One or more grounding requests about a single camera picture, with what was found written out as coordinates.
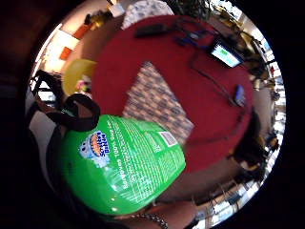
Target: red tablecloth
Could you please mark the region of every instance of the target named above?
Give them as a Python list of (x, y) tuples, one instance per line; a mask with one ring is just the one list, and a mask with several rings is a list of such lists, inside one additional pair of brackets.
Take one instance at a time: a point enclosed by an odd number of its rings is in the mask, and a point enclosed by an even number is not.
[[(240, 108), (230, 105), (211, 81), (191, 70), (189, 63), (194, 48), (191, 45), (181, 47), (173, 41), (180, 33), (133, 37), (139, 26), (160, 22), (171, 25), (175, 18), (175, 15), (151, 17), (119, 31), (97, 59), (92, 78), (92, 98), (99, 104), (102, 114), (122, 115), (128, 99), (127, 90), (134, 83), (143, 62), (151, 61), (194, 124), (188, 140), (190, 144), (185, 149), (187, 167), (184, 171), (194, 172), (216, 163), (234, 148), (246, 131), (250, 115), (244, 116), (236, 135), (213, 143), (203, 142), (204, 139), (229, 134), (237, 123)], [(207, 30), (213, 30), (211, 26), (202, 24)], [(208, 34), (202, 45), (209, 45), (213, 40), (214, 37)], [(253, 87), (244, 68), (230, 69), (206, 51), (201, 52), (196, 66), (214, 77), (230, 94), (234, 94), (236, 84), (242, 85), (248, 107), (252, 107)], [(192, 144), (201, 139), (202, 143)]]

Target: yellow object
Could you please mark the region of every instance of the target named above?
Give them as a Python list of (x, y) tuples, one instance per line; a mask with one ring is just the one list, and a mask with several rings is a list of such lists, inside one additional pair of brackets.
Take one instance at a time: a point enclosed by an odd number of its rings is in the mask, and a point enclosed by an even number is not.
[(96, 62), (89, 59), (73, 60), (63, 74), (63, 91), (66, 95), (76, 92), (77, 81), (83, 78), (83, 75), (92, 78)]

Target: green bottle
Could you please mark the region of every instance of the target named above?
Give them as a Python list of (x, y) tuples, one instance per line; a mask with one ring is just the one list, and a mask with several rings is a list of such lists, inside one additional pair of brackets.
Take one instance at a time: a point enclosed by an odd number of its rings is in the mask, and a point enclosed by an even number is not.
[(108, 216), (145, 207), (186, 166), (180, 145), (161, 126), (107, 114), (89, 132), (68, 131), (58, 162), (71, 191)]

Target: patterned cloth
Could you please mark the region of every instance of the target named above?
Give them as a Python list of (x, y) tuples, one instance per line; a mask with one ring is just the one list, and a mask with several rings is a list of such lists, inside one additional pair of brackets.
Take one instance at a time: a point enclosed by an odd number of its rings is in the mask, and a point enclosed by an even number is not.
[(124, 117), (156, 122), (170, 131), (179, 144), (185, 144), (193, 124), (151, 62), (143, 64), (128, 96)]
[(135, 22), (156, 15), (173, 15), (167, 3), (158, 0), (143, 0), (129, 5), (121, 29), (124, 30)]

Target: desk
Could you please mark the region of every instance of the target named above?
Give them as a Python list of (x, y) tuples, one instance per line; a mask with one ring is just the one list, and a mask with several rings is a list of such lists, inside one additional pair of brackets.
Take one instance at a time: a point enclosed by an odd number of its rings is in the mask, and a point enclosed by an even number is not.
[[(151, 17), (119, 31), (97, 58), (92, 78), (92, 98), (100, 106), (102, 114), (122, 115), (128, 99), (127, 90), (134, 83), (142, 63), (151, 61), (169, 84), (188, 119), (194, 124), (188, 147), (185, 149), (187, 167), (184, 173), (189, 173), (208, 168), (226, 156), (246, 131), (250, 115), (244, 116), (238, 132), (228, 140), (194, 144), (201, 139), (227, 135), (236, 125), (240, 109), (230, 105), (211, 81), (191, 70), (189, 61), (194, 48), (180, 47), (173, 42), (173, 38), (180, 33), (170, 32), (146, 38), (133, 37), (139, 26), (153, 23), (165, 23), (170, 26), (176, 17)], [(214, 30), (206, 23), (202, 25), (206, 30)], [(208, 34), (202, 42), (203, 45), (210, 45), (213, 41), (214, 37)], [(234, 94), (236, 84), (241, 84), (248, 107), (252, 107), (253, 86), (244, 68), (238, 66), (229, 69), (206, 51), (201, 52), (196, 65), (214, 77), (230, 94)]]

